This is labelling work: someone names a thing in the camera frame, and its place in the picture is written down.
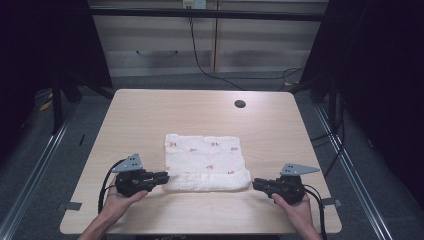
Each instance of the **metal rail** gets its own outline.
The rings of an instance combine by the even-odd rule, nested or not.
[[[323,13],[255,12],[210,9],[173,9],[173,8],[126,8],[126,7],[90,7],[90,8],[40,8],[38,14],[83,14],[102,16],[138,16],[138,17],[189,17],[189,18],[226,18],[261,19],[321,22]]]
[[[321,120],[321,123],[325,128],[325,131],[327,132],[327,134],[329,134],[330,141],[334,147],[334,150],[336,151],[336,153],[340,151],[340,156],[339,156],[340,163],[342,164],[346,172],[346,175],[349,178],[353,189],[355,190],[356,196],[358,197],[362,207],[364,208],[365,214],[367,215],[368,220],[371,223],[371,226],[374,228],[374,231],[377,234],[378,239],[393,240],[393,237],[390,234],[390,231],[388,227],[386,226],[386,223],[382,215],[380,214],[380,211],[377,209],[373,200],[371,199],[371,196],[369,195],[364,183],[362,182],[361,177],[356,171],[356,168],[352,160],[350,159],[349,155],[347,154],[344,148],[340,150],[342,142],[339,136],[331,134],[332,128],[330,124],[328,123],[327,113],[325,112],[322,106],[318,107],[316,110]]]
[[[32,171],[27,182],[25,183],[24,188],[21,190],[15,203],[13,204],[13,206],[11,207],[11,209],[5,216],[0,226],[1,240],[12,239],[13,235],[15,234],[16,229],[18,228],[18,225],[22,217],[24,216],[26,209],[28,208],[31,202],[31,199],[35,193],[35,190],[40,184],[41,179],[44,173],[46,172],[47,167],[51,159],[53,158],[53,155],[57,147],[62,141],[62,138],[68,127],[68,122],[70,118],[72,117],[72,115],[74,114],[76,108],[77,108],[77,104],[73,104],[72,108],[70,109],[68,117],[65,118],[65,121],[63,122],[60,129],[57,131],[56,134],[51,136],[46,148],[44,149],[43,153],[41,154],[41,157],[39,158],[37,162],[37,165]]]

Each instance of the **power cord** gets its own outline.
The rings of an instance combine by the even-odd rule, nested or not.
[[[247,91],[247,90],[244,89],[244,88],[242,88],[242,87],[240,87],[240,86],[238,86],[238,85],[236,85],[236,84],[234,84],[234,83],[232,83],[229,80],[236,80],[236,79],[278,80],[278,79],[283,79],[283,83],[282,83],[281,87],[277,90],[277,91],[281,91],[284,88],[284,86],[285,86],[285,78],[288,77],[288,76],[290,76],[290,75],[295,74],[297,71],[303,70],[303,68],[304,68],[304,66],[299,67],[299,68],[288,68],[288,69],[284,70],[282,76],[279,76],[279,77],[226,77],[226,78],[224,78],[224,77],[218,77],[218,76],[210,75],[210,74],[206,73],[202,69],[202,67],[200,66],[199,58],[197,56],[196,42],[194,40],[193,18],[190,17],[189,18],[189,22],[190,22],[191,40],[193,42],[194,57],[196,59],[196,64],[197,64],[197,67],[199,68],[199,70],[203,74],[205,74],[206,76],[208,76],[210,78],[222,80],[222,81],[224,81],[224,82],[226,82],[226,83],[228,83],[228,84],[230,84],[230,85],[232,85],[232,86],[234,86],[234,87],[236,87],[236,88],[238,88],[238,89],[240,89],[242,91]]]
[[[344,124],[344,111],[345,111],[345,103],[344,103],[344,101],[343,101],[343,97],[342,97],[342,95],[340,95],[340,93],[339,93],[339,119],[338,119],[338,121],[337,121],[337,124],[336,124],[336,129],[339,129],[340,128],[340,126],[342,125],[342,124]],[[328,136],[331,136],[331,135],[335,135],[335,132],[334,131],[330,131],[329,133],[324,133],[324,134],[322,134],[322,135],[320,135],[320,136],[317,136],[317,137],[314,137],[314,138],[311,138],[310,139],[310,141],[311,142],[313,142],[313,141],[317,141],[317,140],[320,140],[320,139],[323,139],[323,138],[326,138],[326,137],[328,137]]]
[[[114,169],[123,161],[125,161],[125,159],[119,160],[117,163],[113,164],[113,166],[109,169],[109,171],[106,174],[105,180],[103,181],[102,189],[100,190],[100,194],[99,194],[98,213],[100,213],[103,209],[103,201],[105,199],[106,190],[109,189],[110,187],[113,187],[113,186],[106,187],[107,180],[109,179],[109,176],[112,173],[112,169]]]
[[[323,240],[327,240],[327,232],[326,232],[326,230],[325,230],[325,221],[324,221],[324,204],[322,203],[322,198],[321,198],[321,195],[319,194],[319,192],[318,192],[318,190],[316,190],[314,187],[312,187],[312,186],[310,186],[310,185],[303,185],[304,187],[308,187],[308,188],[311,188],[312,190],[314,190],[315,191],[315,193],[314,192],[312,192],[312,191],[310,191],[310,190],[308,190],[308,189],[306,189],[306,188],[304,188],[305,189],[305,192],[307,192],[307,193],[309,193],[311,196],[313,196],[314,198],[315,198],[315,200],[317,201],[317,203],[318,203],[318,208],[319,208],[319,220],[320,220],[320,225],[321,225],[321,236],[322,236],[322,239]]]
[[[311,85],[313,85],[315,82],[318,82],[321,78],[323,78],[325,76],[325,74],[320,73],[316,76],[314,76],[312,79],[310,79],[309,81],[305,81],[302,83],[299,83],[296,87],[290,89],[288,92],[292,93],[293,95],[309,88]]]
[[[345,129],[345,124],[344,124],[345,103],[344,103],[341,95],[339,97],[339,106],[340,106],[340,122],[341,122],[341,126],[342,126],[342,131],[341,131],[342,139],[340,141],[340,144],[338,144],[337,141],[336,141],[336,144],[337,144],[337,147],[338,147],[339,150],[337,151],[337,154],[334,157],[334,159],[331,161],[330,166],[328,167],[327,171],[324,173],[324,178],[326,178],[327,175],[330,173],[331,169],[333,168],[333,166],[336,163],[337,159],[339,158],[340,154],[344,150],[345,136],[346,136],[346,129]]]

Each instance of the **wooden table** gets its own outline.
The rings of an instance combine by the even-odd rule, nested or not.
[[[246,103],[235,106],[236,100]],[[138,152],[149,171],[163,171],[165,135],[234,136],[246,168],[275,179],[285,163],[319,167],[293,95],[276,92],[119,90],[111,103],[60,229],[79,234],[97,216],[97,200],[110,167]],[[321,172],[302,176],[330,197]],[[319,211],[311,198],[315,227]],[[339,232],[334,206],[325,208],[326,230]],[[252,186],[242,192],[165,193],[157,186],[109,230],[125,234],[283,234],[294,232],[283,211]]]

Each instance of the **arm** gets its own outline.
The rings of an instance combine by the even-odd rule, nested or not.
[[[304,240],[321,239],[312,222],[311,204],[307,194],[298,205],[293,206],[278,194],[272,194],[272,198],[283,209],[290,224]]]
[[[134,194],[132,197],[127,198],[122,196],[116,190],[115,179],[109,188],[107,198],[100,214],[91,222],[85,231],[78,238],[79,240],[86,239],[101,239],[106,231],[113,226],[128,210],[128,208],[135,202],[140,201],[147,195],[147,191],[141,191]]]

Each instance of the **white towel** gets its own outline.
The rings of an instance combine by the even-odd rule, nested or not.
[[[237,137],[179,136],[165,138],[165,190],[234,191],[251,182]]]

